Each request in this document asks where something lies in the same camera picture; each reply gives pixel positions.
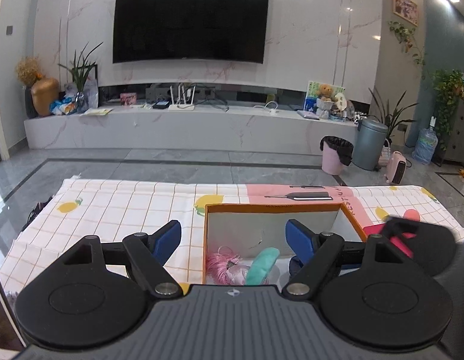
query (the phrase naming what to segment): plastic water bottle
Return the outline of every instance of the plastic water bottle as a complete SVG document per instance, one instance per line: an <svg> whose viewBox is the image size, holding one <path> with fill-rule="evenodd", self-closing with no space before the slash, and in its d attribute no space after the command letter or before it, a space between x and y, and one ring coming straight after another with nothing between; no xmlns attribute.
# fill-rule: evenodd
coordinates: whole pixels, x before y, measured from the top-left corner
<svg viewBox="0 0 464 360"><path fill-rule="evenodd" d="M415 150L412 153L412 158L414 160L425 165L430 164L430 161L432 161L433 153L435 153L435 148L439 143L437 134L435 134L435 131L433 130L435 127L435 120L437 119L432 117L432 119L430 119L429 128L423 128L420 130Z"/></svg>

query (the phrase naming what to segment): pink box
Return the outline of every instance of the pink box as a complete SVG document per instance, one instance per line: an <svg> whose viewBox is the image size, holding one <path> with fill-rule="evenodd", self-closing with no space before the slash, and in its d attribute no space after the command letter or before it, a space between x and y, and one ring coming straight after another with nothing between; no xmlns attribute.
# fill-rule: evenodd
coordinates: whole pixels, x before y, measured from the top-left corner
<svg viewBox="0 0 464 360"><path fill-rule="evenodd" d="M137 93L121 93L120 104L132 105L137 103Z"/></svg>

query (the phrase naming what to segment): blue gripper pad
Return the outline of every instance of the blue gripper pad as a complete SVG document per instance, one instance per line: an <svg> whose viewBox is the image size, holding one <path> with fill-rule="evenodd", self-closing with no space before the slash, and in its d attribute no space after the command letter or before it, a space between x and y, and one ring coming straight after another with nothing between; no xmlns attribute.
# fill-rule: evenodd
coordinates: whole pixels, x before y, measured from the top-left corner
<svg viewBox="0 0 464 360"><path fill-rule="evenodd" d="M177 249L181 237L182 228L180 223L175 220L170 221L149 237L152 256L156 258L161 266L165 265L170 256L172 256L172 253Z"/></svg>
<svg viewBox="0 0 464 360"><path fill-rule="evenodd" d="M285 239L304 265L310 261L319 249L318 235L296 219L287 221Z"/></svg>

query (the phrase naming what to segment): black trash bag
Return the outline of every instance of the black trash bag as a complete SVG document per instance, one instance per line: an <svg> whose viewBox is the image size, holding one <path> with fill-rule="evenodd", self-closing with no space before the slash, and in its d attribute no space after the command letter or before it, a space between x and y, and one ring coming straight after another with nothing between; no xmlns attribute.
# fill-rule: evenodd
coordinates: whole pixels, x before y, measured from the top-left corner
<svg viewBox="0 0 464 360"><path fill-rule="evenodd" d="M327 142L330 149L334 149L337 152L341 163L348 167L352 162L353 145L348 140L342 138L324 137L320 141L320 151L322 152L324 151L324 141Z"/></svg>

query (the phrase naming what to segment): cardboard box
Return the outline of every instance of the cardboard box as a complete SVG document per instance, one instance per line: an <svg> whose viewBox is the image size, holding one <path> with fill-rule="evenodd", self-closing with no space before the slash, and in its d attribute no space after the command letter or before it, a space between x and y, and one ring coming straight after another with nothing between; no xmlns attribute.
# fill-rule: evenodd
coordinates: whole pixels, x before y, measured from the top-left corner
<svg viewBox="0 0 464 360"><path fill-rule="evenodd" d="M285 225L296 219L314 233L332 231L346 241L365 241L367 235L343 203L263 205L212 204L206 206L204 227L203 283L207 277L207 253L217 253L221 246L230 247L243 263L250 265L265 248L281 252L269 283L279 289L289 280L289 261L295 253L285 240Z"/></svg>

